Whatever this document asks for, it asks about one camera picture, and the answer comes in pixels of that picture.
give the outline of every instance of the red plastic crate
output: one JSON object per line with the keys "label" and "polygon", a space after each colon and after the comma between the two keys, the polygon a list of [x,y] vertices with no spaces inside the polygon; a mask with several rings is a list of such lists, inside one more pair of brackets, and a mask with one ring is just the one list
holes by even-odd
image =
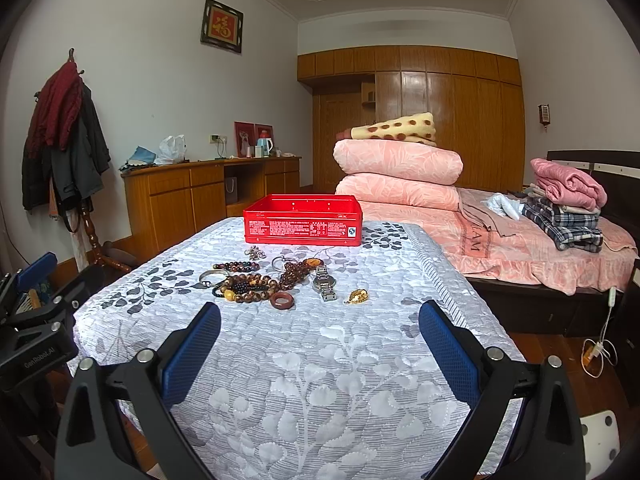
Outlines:
{"label": "red plastic crate", "polygon": [[358,246],[362,209],[351,195],[268,195],[244,210],[250,244]]}

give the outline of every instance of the bed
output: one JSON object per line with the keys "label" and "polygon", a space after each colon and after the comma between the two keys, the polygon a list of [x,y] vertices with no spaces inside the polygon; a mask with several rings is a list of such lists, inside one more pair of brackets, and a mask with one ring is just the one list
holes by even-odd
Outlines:
{"label": "bed", "polygon": [[[638,257],[640,154],[604,150],[549,152],[547,158],[588,171],[607,190],[600,253],[556,250],[527,218],[518,233],[500,238],[471,225],[459,212],[362,203],[364,218],[413,222],[443,248],[510,332],[597,334],[606,316],[603,292],[624,291]],[[478,200],[489,193],[469,190]]]}
{"label": "bed", "polygon": [[[198,276],[244,260],[242,219],[229,218],[170,248],[92,297],[76,313],[79,355],[102,364],[158,348],[212,300]],[[522,355],[466,279],[418,226],[364,222],[354,248],[264,245],[276,256],[317,255],[336,277],[337,301],[309,283],[280,311],[267,302],[217,300],[222,332],[186,400],[172,413],[219,480],[419,478],[446,449],[468,406],[455,400],[419,333],[417,313],[437,300],[484,346]],[[356,288],[370,299],[344,305]],[[511,401],[481,469],[494,471],[513,429]],[[126,413],[135,421],[127,405]]]}

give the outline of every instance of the red scarf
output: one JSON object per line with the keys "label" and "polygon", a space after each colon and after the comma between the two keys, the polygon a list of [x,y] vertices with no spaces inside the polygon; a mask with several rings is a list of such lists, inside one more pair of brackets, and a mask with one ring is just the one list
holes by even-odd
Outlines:
{"label": "red scarf", "polygon": [[45,83],[31,117],[27,149],[35,157],[44,144],[66,149],[71,126],[82,102],[82,78],[78,66],[67,61]]}

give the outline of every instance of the picture frame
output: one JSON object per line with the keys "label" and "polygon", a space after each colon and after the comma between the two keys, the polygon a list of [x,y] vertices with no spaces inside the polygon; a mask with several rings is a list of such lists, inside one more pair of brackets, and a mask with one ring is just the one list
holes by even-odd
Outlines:
{"label": "picture frame", "polygon": [[273,142],[273,145],[275,146],[275,140],[273,140],[273,126],[269,126],[268,124],[255,125],[255,133],[254,133],[255,141],[254,142],[258,141],[258,139],[260,138],[260,134],[262,132],[267,132],[267,134],[269,135],[269,138],[271,139],[271,142]]}
{"label": "picture frame", "polygon": [[236,149],[239,157],[246,157],[246,149],[255,146],[255,124],[234,122],[234,132],[236,134]]}
{"label": "picture frame", "polygon": [[242,52],[244,14],[216,0],[206,0],[200,28],[200,42]]}

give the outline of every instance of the bed frame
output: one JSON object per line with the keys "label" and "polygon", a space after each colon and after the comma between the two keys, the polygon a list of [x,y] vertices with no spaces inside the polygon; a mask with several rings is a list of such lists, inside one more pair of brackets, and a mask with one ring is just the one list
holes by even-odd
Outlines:
{"label": "bed frame", "polygon": [[[602,184],[609,197],[602,216],[626,229],[640,247],[640,152],[564,150],[546,158],[587,171]],[[508,332],[594,336],[608,311],[608,294],[592,288],[567,296],[544,285],[468,280]],[[622,300],[621,293],[616,296],[613,316]]]}

